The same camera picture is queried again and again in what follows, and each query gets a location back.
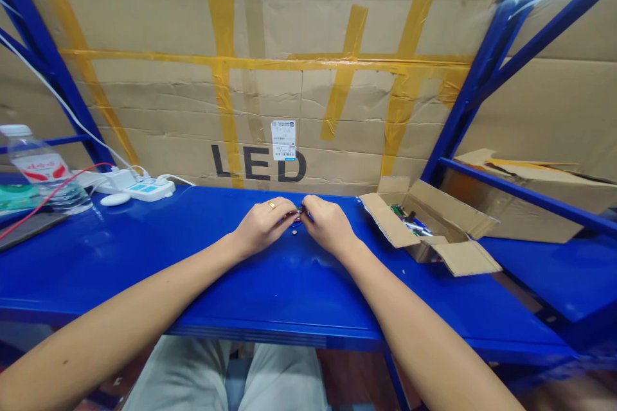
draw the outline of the cardboard box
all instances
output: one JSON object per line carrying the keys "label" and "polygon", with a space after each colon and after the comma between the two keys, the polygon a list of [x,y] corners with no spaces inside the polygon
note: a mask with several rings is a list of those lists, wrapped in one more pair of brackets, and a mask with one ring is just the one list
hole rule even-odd
{"label": "cardboard box", "polygon": [[[542,0],[523,23],[519,51],[570,0]],[[489,146],[500,159],[573,162],[617,182],[617,0],[600,0],[491,95],[458,154]]]}
{"label": "cardboard box", "polygon": [[[204,186],[348,196],[421,175],[496,2],[34,0],[131,163]],[[0,60],[0,123],[70,135],[48,91],[9,51]],[[275,120],[295,124],[295,161],[274,159]],[[89,166],[71,146],[70,165]]]}
{"label": "cardboard box", "polygon": [[[494,273],[499,264],[475,240],[497,220],[421,180],[409,188],[409,177],[383,177],[376,193],[360,196],[388,241],[404,247],[419,263],[443,261],[454,276]],[[400,204],[416,213],[434,236],[415,236],[390,209]]]}
{"label": "cardboard box", "polygon": [[[494,159],[495,151],[483,149],[455,160],[532,191],[566,202],[594,214],[617,202],[617,185],[561,168],[551,162]],[[495,238],[565,243],[583,227],[462,173],[449,170],[442,191],[499,220],[487,233]]]}

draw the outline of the human hand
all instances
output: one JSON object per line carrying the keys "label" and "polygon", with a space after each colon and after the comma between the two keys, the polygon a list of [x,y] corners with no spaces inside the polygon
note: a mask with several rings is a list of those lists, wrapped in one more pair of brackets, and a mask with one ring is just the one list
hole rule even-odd
{"label": "human hand", "polygon": [[306,196],[302,204],[312,217],[306,213],[300,216],[308,233],[336,258],[341,259],[359,242],[341,206],[313,195]]}
{"label": "human hand", "polygon": [[289,199],[278,197],[255,204],[231,233],[232,242],[240,248],[242,258],[248,258],[280,238],[297,216],[297,208]]}

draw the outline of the blue metal workbench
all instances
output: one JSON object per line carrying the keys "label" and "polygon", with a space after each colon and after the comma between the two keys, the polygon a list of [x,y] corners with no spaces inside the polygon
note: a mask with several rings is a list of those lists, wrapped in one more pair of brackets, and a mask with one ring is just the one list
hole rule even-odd
{"label": "blue metal workbench", "polygon": [[[83,126],[100,137],[33,2],[3,1],[25,46],[2,30],[0,34],[65,97]],[[454,168],[605,235],[565,245],[481,240],[506,273],[541,301],[544,309],[537,316],[488,275],[455,279],[439,264],[415,263],[403,250],[390,247],[356,199],[330,198],[341,204],[372,251],[484,359],[521,364],[496,369],[510,385],[563,377],[564,364],[572,364],[572,359],[583,367],[597,361],[617,363],[617,284],[613,284],[617,224],[452,160],[482,102],[599,0],[572,0],[502,66],[533,1],[503,0],[497,8],[422,179],[438,187],[444,171]],[[81,142],[94,162],[112,160],[105,148],[73,126],[74,136],[48,142]],[[79,220],[70,218],[0,255],[0,319],[65,324],[214,242],[234,228],[249,205],[270,196],[261,191],[180,187],[172,198],[153,204],[95,206]],[[301,199],[285,196],[297,203]],[[285,233],[268,255],[256,256],[226,274],[170,332],[385,349],[369,307],[344,269],[317,247],[303,227],[298,231]],[[404,399],[401,406],[406,409]]]}
{"label": "blue metal workbench", "polygon": [[[0,319],[64,325],[130,285],[231,232],[268,191],[179,186],[158,202],[92,210],[0,255]],[[299,204],[303,195],[285,193]],[[394,249],[356,198],[341,205],[354,231],[486,360],[547,365],[573,355],[489,275],[455,278],[440,263]],[[170,333],[316,347],[386,350],[377,321],[344,268],[308,235],[287,231],[217,281]]]}

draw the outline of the forearm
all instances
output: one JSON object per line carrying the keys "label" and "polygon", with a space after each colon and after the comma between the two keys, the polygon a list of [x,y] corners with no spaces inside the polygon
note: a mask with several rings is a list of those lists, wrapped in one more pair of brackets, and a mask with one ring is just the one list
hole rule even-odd
{"label": "forearm", "polygon": [[225,236],[135,284],[32,349],[0,375],[0,411],[60,410],[85,396],[242,259],[230,241]]}
{"label": "forearm", "polygon": [[337,256],[403,371],[434,411],[522,410],[471,347],[359,241]]}

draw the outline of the white computer mouse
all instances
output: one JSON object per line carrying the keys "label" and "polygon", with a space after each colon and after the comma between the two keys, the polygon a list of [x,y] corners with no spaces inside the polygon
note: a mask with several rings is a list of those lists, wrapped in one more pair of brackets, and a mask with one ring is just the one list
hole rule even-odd
{"label": "white computer mouse", "polygon": [[118,193],[114,195],[105,196],[104,198],[102,198],[101,205],[107,206],[107,207],[119,206],[120,204],[124,204],[125,202],[128,202],[129,199],[130,199],[130,196],[128,194]]}

